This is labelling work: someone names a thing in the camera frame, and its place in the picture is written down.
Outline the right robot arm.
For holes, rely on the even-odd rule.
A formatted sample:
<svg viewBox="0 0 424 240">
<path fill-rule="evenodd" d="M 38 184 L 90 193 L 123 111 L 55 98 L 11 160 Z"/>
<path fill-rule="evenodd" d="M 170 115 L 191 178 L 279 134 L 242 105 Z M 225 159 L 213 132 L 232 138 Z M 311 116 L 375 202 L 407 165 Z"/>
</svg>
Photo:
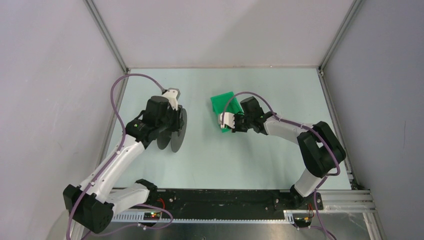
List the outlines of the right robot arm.
<svg viewBox="0 0 424 240">
<path fill-rule="evenodd" d="M 331 176 L 331 170 L 336 170 L 336 176 L 340 174 L 340 164 L 347 156 L 342 144 L 324 121 L 303 124 L 283 119 L 272 110 L 264 112 L 253 96 L 242 100 L 240 105 L 242 111 L 220 115 L 222 128 L 229 128 L 233 133 L 252 129 L 258 134 L 279 137 L 299 147 L 305 169 L 290 187 L 288 203 L 304 209 L 310 204 L 313 192 Z"/>
</svg>

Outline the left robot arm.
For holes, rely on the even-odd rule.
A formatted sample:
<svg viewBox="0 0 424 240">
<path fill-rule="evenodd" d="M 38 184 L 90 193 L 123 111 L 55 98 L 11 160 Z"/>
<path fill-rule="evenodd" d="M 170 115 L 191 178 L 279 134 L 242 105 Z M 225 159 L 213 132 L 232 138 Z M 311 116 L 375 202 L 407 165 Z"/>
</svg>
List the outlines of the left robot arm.
<svg viewBox="0 0 424 240">
<path fill-rule="evenodd" d="M 160 150 L 180 150 L 187 129 L 187 111 L 170 91 L 152 96 L 145 110 L 124 126 L 121 141 L 96 170 L 78 186 L 63 191 L 71 220 L 94 234 L 103 232 L 117 214 L 139 204 L 153 208 L 157 187 L 138 180 L 132 186 L 111 193 L 128 166 L 154 141 Z"/>
</svg>

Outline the grey perforated cable spool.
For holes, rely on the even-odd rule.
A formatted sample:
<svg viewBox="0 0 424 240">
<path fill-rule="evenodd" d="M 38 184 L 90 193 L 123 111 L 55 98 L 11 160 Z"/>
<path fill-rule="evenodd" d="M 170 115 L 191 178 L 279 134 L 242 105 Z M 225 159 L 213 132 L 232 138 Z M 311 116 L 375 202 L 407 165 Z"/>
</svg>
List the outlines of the grey perforated cable spool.
<svg viewBox="0 0 424 240">
<path fill-rule="evenodd" d="M 176 128 L 166 129 L 159 133 L 156 144 L 160 150 L 164 150 L 168 145 L 171 146 L 173 153 L 177 153 L 184 141 L 187 130 L 187 110 L 182 105 L 178 105 Z"/>
</svg>

